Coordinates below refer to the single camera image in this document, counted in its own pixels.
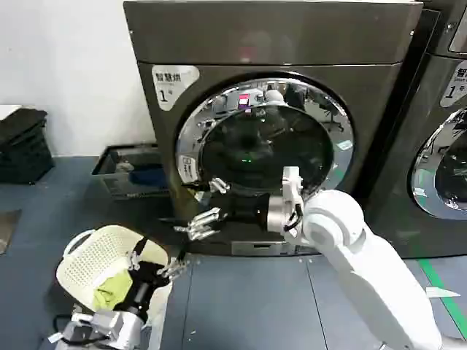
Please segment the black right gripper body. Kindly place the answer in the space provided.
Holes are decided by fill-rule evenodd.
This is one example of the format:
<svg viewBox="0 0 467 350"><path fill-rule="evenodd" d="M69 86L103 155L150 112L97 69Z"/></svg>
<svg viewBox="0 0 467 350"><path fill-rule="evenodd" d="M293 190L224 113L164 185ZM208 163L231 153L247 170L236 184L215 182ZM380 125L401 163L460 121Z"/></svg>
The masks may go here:
<svg viewBox="0 0 467 350"><path fill-rule="evenodd" d="M218 200L220 217L227 222L257 225L267 231L269 194L253 197L224 195Z"/></svg>

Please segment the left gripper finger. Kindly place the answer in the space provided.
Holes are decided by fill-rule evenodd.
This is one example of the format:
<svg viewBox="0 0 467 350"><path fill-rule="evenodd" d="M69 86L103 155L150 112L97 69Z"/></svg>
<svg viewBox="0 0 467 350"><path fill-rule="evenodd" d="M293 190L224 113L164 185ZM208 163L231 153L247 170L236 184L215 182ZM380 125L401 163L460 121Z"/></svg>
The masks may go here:
<svg viewBox="0 0 467 350"><path fill-rule="evenodd" d="M139 241L137 241L134 248L127 254L129 271L137 271L140 269L139 262L141 260L141 254L146 246L146 243L146 238L140 239Z"/></svg>
<svg viewBox="0 0 467 350"><path fill-rule="evenodd" d="M157 275L164 279L173 280L180 276L189 265L187 259L188 249L182 248L176 257L171 258L170 263L157 271Z"/></svg>

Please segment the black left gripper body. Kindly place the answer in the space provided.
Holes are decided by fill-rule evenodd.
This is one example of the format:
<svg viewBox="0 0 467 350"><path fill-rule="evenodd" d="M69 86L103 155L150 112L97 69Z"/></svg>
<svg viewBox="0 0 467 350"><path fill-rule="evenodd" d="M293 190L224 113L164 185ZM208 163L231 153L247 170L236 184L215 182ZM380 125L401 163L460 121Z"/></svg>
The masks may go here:
<svg viewBox="0 0 467 350"><path fill-rule="evenodd" d="M147 318L150 300L158 288L167 285L167 278L159 270L163 265L142 261L138 270L129 271L131 286L123 299L123 311L139 318Z"/></svg>

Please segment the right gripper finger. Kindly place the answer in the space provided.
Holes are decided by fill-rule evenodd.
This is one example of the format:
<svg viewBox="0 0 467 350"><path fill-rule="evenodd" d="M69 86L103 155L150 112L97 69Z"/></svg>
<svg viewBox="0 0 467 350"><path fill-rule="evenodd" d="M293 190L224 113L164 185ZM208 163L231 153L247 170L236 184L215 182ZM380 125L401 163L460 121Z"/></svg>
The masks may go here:
<svg viewBox="0 0 467 350"><path fill-rule="evenodd" d="M222 195L226 194L231 188L229 184L219 177L214 177L209 181L188 182L184 183L182 186L196 192L219 192Z"/></svg>
<svg viewBox="0 0 467 350"><path fill-rule="evenodd" d="M221 209L214 207L204 211L189 221L186 225L176 225L176 232L185 233L189 240L203 240L217 233L213 228L221 219Z"/></svg>

